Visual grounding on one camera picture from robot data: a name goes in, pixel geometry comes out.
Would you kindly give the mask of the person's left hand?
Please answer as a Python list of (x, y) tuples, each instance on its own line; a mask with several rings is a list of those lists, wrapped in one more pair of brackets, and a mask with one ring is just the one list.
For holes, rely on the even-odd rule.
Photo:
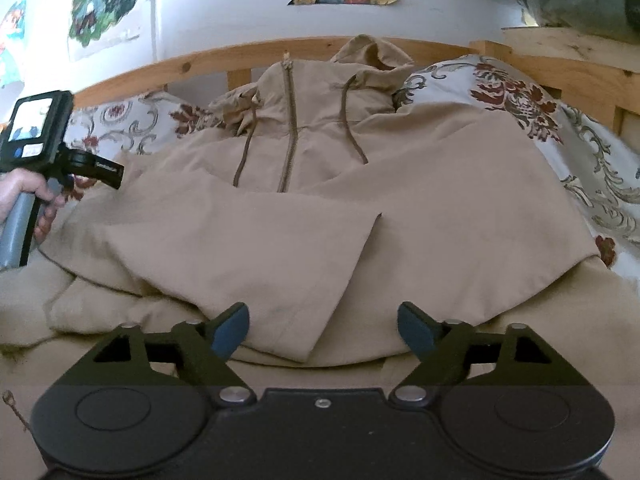
[(40, 243), (50, 233), (53, 221), (58, 211), (65, 206), (66, 199), (61, 194), (55, 194), (41, 174), (24, 168), (13, 169), (1, 178), (1, 222), (6, 221), (22, 193), (32, 193), (46, 204), (46, 208), (44, 208), (42, 217), (38, 220), (34, 231), (35, 240)]

